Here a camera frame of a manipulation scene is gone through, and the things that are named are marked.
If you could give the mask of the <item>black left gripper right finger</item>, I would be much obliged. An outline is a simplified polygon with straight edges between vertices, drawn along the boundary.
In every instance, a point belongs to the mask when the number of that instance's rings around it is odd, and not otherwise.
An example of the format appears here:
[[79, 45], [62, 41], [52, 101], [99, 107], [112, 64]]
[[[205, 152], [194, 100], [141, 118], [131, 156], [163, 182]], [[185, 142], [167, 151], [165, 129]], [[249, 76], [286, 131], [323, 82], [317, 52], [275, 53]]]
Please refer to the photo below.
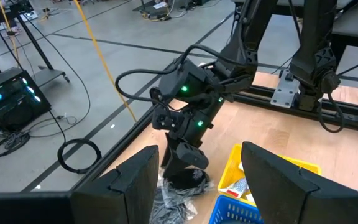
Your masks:
[[265, 224], [358, 224], [358, 191], [249, 141], [241, 162]]

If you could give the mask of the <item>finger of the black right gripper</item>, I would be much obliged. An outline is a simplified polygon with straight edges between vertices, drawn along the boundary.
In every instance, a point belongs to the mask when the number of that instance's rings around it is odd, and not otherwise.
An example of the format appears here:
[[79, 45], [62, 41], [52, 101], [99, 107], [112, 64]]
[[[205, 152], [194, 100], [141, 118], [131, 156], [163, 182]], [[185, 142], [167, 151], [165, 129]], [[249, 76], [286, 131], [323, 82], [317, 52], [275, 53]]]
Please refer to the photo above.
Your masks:
[[185, 163], [178, 158], [179, 142], [166, 134], [167, 146], [162, 160], [163, 177], [170, 177], [185, 168]]
[[195, 166], [200, 169], [205, 169], [209, 165], [209, 160], [205, 156], [204, 152], [188, 143], [179, 143], [176, 152], [179, 160], [189, 165]]

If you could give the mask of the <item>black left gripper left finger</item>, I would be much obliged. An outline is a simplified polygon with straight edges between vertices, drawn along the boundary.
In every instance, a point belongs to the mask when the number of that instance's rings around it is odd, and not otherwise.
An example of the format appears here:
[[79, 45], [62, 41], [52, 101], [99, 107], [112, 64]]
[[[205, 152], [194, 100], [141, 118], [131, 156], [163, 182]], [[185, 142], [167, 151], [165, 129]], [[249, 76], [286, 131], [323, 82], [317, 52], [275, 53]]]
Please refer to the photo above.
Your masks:
[[158, 146], [147, 146], [74, 191], [75, 224], [149, 224], [158, 181]]

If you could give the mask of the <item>yellow plastic basket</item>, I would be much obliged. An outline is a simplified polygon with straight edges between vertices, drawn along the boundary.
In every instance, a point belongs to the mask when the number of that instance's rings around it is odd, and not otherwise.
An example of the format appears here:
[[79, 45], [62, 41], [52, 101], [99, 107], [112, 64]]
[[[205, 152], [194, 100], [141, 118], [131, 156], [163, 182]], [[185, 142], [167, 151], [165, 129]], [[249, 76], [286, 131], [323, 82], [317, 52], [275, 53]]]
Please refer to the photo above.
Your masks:
[[[256, 206], [256, 204], [253, 200], [247, 199], [247, 196], [250, 195], [250, 190], [243, 193], [241, 198], [236, 198], [236, 197], [234, 197], [230, 194], [227, 194], [221, 190], [221, 189], [224, 189], [224, 188], [230, 186], [231, 184], [237, 182], [239, 179], [245, 177], [244, 171], [240, 170], [240, 168], [239, 168], [239, 164], [241, 163], [241, 149], [242, 149], [241, 144], [235, 144], [233, 146], [232, 151], [229, 156], [229, 159], [227, 160], [226, 166], [224, 168], [224, 172], [223, 172], [221, 179], [219, 181], [218, 191], [220, 194], [223, 194], [225, 196], [234, 198], [236, 200], [239, 200], [241, 202], [247, 203], [252, 206]], [[309, 170], [310, 172], [313, 172], [318, 175], [322, 174], [322, 170], [321, 170], [320, 166], [317, 164], [302, 161], [299, 159], [294, 159], [292, 157], [288, 157], [288, 156], [284, 156], [284, 155], [280, 155], [280, 154], [278, 156], [284, 158], [285, 160], [290, 161], [291, 163], [293, 163], [299, 167]]]

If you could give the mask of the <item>white red toothpaste tube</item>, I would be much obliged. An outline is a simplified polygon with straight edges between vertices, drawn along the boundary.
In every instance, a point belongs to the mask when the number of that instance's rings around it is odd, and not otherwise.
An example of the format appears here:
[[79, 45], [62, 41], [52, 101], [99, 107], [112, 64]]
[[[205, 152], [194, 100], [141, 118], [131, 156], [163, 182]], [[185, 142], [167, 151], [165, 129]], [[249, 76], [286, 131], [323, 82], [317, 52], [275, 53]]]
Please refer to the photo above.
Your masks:
[[228, 187], [219, 189], [220, 192], [229, 194], [235, 198], [241, 198], [244, 193], [249, 190], [249, 185], [245, 177], [237, 180]]

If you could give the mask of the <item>blue plastic basket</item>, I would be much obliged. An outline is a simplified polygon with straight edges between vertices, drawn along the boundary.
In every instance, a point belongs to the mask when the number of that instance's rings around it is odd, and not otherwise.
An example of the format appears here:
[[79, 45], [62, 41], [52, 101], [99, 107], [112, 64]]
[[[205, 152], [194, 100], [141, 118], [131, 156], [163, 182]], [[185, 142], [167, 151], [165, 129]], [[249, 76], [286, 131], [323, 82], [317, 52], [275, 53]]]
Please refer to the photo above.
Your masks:
[[257, 207], [220, 195], [216, 199], [208, 224], [223, 224], [228, 222], [264, 224]]

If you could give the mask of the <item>black computer tower with lights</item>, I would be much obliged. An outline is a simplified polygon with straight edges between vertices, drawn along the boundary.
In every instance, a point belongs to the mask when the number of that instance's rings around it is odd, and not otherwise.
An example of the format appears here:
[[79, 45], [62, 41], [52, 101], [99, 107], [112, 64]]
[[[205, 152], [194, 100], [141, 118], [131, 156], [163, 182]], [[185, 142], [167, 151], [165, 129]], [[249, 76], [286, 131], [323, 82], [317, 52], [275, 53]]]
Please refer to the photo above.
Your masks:
[[50, 111], [51, 104], [27, 71], [12, 67], [0, 73], [0, 128], [16, 132]]

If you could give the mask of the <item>black rolling stand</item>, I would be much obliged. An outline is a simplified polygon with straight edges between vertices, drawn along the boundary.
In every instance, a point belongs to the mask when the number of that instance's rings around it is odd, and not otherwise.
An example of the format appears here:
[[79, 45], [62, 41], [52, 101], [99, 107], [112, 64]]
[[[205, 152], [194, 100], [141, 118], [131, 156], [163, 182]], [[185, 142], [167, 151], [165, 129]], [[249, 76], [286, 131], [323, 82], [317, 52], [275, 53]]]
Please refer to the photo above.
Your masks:
[[[0, 5], [0, 23], [5, 23], [6, 25], [9, 24], [9, 19], [17, 19], [19, 24], [24, 29], [25, 33], [30, 39], [30, 42], [33, 44], [35, 49], [38, 51], [39, 55], [43, 59], [45, 66], [39, 65], [40, 71], [34, 74], [35, 83], [38, 87], [44, 86], [47, 83], [51, 82], [52, 80], [62, 76], [67, 83], [70, 83], [70, 79], [67, 77], [66, 73], [60, 70], [56, 70], [52, 67], [52, 64], [49, 62], [48, 58], [44, 54], [43, 50], [41, 49], [40, 45], [32, 35], [31, 31], [28, 29], [27, 25], [25, 24], [22, 16], [25, 16], [27, 13], [33, 11], [32, 5], [29, 0], [8, 0], [8, 3]], [[15, 53], [12, 51], [8, 43], [6, 42], [5, 37], [0, 31], [0, 37], [2, 41], [5, 43], [6, 47], [8, 48], [11, 55], [14, 57], [16, 62], [19, 64], [19, 68], [21, 64], [19, 59], [16, 57]]]

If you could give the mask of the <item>black table frame rail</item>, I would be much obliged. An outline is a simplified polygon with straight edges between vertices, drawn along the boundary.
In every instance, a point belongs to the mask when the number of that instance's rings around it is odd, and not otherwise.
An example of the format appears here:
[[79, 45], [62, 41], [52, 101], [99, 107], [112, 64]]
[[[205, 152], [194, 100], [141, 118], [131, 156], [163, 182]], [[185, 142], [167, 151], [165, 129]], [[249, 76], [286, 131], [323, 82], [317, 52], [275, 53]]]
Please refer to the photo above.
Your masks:
[[[340, 86], [335, 100], [350, 108], [358, 107], [358, 88]], [[206, 173], [218, 186], [226, 162], [235, 144], [250, 141], [279, 156], [287, 156], [317, 164], [325, 178], [358, 191], [358, 130], [343, 129], [330, 134], [317, 121], [268, 109], [270, 99], [253, 93], [240, 93], [235, 103], [225, 103], [214, 119], [214, 128], [203, 136], [201, 150], [209, 159]], [[145, 146], [158, 145], [160, 160], [165, 152], [165, 133], [152, 129], [150, 118], [140, 124], [140, 131], [129, 131], [100, 160], [104, 175]]]

